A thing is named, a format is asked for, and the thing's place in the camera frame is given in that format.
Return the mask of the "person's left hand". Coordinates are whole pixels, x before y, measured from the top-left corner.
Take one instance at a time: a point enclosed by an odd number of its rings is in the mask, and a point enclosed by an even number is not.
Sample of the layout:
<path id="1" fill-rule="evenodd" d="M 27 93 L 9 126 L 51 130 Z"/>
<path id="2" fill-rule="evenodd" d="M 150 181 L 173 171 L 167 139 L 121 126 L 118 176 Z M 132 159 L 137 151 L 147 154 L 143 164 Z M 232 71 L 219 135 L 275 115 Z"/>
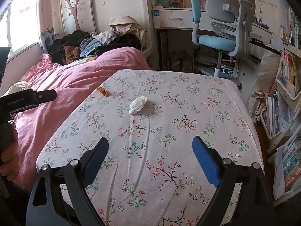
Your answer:
<path id="1" fill-rule="evenodd" d="M 9 146 L 2 152 L 1 159 L 1 175 L 5 176 L 8 181 L 13 181 L 17 178 L 20 170 L 19 155 L 18 155 L 18 132 L 15 126 L 9 123 L 12 127 L 12 134 Z"/>

